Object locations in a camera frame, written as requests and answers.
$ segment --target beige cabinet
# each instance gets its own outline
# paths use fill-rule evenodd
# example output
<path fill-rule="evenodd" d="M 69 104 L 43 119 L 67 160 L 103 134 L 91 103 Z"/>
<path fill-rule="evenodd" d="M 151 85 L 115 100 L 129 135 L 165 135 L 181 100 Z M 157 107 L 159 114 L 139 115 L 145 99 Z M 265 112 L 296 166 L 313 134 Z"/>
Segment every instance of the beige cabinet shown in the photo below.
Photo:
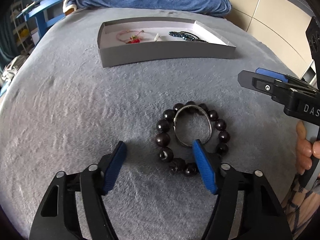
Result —
<path fill-rule="evenodd" d="M 229 21 L 268 46 L 299 78 L 312 58 L 305 35 L 311 17 L 288 0 L 230 0 Z"/>

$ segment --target human hand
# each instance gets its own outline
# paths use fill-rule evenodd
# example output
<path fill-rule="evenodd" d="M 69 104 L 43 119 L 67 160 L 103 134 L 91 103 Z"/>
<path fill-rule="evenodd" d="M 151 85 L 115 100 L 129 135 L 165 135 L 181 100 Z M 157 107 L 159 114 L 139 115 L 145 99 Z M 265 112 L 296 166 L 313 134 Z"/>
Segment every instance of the human hand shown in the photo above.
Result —
<path fill-rule="evenodd" d="M 320 141 L 316 141 L 313 145 L 306 139 L 307 130 L 302 121 L 296 126 L 298 135 L 296 143 L 296 169 L 299 174 L 303 174 L 305 170 L 309 170 L 312 166 L 311 155 L 320 159 Z"/>

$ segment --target screw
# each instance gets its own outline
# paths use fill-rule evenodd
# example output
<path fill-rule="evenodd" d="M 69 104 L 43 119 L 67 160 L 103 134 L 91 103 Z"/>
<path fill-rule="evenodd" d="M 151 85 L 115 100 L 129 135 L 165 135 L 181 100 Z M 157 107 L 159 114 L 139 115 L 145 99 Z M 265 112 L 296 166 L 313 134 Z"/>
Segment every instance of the screw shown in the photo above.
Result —
<path fill-rule="evenodd" d="M 89 171 L 95 171 L 98 168 L 97 164 L 92 164 L 89 166 Z"/>
<path fill-rule="evenodd" d="M 258 177 L 262 177 L 263 176 L 263 173 L 262 171 L 255 171 L 254 174 Z"/>
<path fill-rule="evenodd" d="M 59 171 L 58 173 L 57 173 L 57 175 L 56 175 L 56 177 L 57 178 L 61 178 L 61 177 L 63 177 L 64 176 L 64 171 Z"/>
<path fill-rule="evenodd" d="M 230 165 L 228 163 L 221 164 L 221 169 L 228 171 L 230 170 Z"/>

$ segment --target bead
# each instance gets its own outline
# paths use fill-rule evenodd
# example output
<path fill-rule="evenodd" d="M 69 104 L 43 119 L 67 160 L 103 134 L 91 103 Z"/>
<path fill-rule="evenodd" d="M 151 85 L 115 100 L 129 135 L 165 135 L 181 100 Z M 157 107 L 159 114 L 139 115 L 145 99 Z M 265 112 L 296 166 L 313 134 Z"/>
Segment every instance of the bead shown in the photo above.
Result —
<path fill-rule="evenodd" d="M 226 122 L 222 119 L 218 119 L 214 126 L 218 131 L 224 131 L 227 128 Z"/>
<path fill-rule="evenodd" d="M 170 130 L 170 123 L 167 119 L 161 119 L 157 122 L 157 130 L 159 132 L 168 132 Z"/>
<path fill-rule="evenodd" d="M 209 109 L 208 109 L 208 107 L 207 107 L 206 104 L 202 103 L 202 104 L 199 104 L 199 106 L 200 106 L 204 111 L 206 111 L 206 112 L 209 111 Z"/>
<path fill-rule="evenodd" d="M 167 109 L 163 112 L 162 117 L 167 119 L 169 122 L 172 122 L 176 113 L 172 109 Z"/>
<path fill-rule="evenodd" d="M 226 143 L 219 143 L 216 147 L 216 153 L 220 155 L 227 153 L 228 150 L 229 150 L 229 146 Z"/>
<path fill-rule="evenodd" d="M 211 122 L 217 121 L 219 116 L 216 110 L 210 110 L 208 116 Z"/>
<path fill-rule="evenodd" d="M 230 134 L 227 131 L 221 131 L 218 135 L 219 141 L 227 143 L 230 141 Z"/>
<path fill-rule="evenodd" d="M 186 103 L 186 106 L 188 106 L 188 105 L 196 105 L 196 103 L 195 103 L 194 101 L 188 101 L 188 102 Z M 190 107 L 190 108 L 187 108 L 187 109 L 186 109 L 186 112 L 187 112 L 188 114 L 195 114 L 195 113 L 197 112 L 197 109 L 195 109 L 195 108 L 193 108 L 193 107 Z"/>
<path fill-rule="evenodd" d="M 177 104 L 175 104 L 174 106 L 173 106 L 173 110 L 174 110 L 174 112 L 175 113 L 177 113 L 181 108 L 183 108 L 184 107 L 184 104 L 182 104 L 182 103 L 177 103 Z"/>
<path fill-rule="evenodd" d="M 184 169 L 184 174 L 187 176 L 193 176 L 198 173 L 198 167 L 196 163 L 188 163 Z"/>
<path fill-rule="evenodd" d="M 159 158 L 161 161 L 169 163 L 173 160 L 173 151 L 168 147 L 161 148 Z"/>
<path fill-rule="evenodd" d="M 169 134 L 162 132 L 156 135 L 156 144 L 160 147 L 166 147 L 170 143 Z"/>
<path fill-rule="evenodd" d="M 185 169 L 186 162 L 182 158 L 173 158 L 170 171 L 173 173 L 183 171 Z"/>

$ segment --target yellow object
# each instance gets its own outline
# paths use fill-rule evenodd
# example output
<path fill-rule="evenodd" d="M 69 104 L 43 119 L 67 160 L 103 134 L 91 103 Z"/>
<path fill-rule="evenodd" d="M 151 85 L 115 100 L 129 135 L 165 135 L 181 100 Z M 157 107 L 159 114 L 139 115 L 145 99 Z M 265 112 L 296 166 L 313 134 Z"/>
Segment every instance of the yellow object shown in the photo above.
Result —
<path fill-rule="evenodd" d="M 20 37 L 26 37 L 29 35 L 29 31 L 27 29 L 23 29 L 21 32 L 20 32 Z"/>

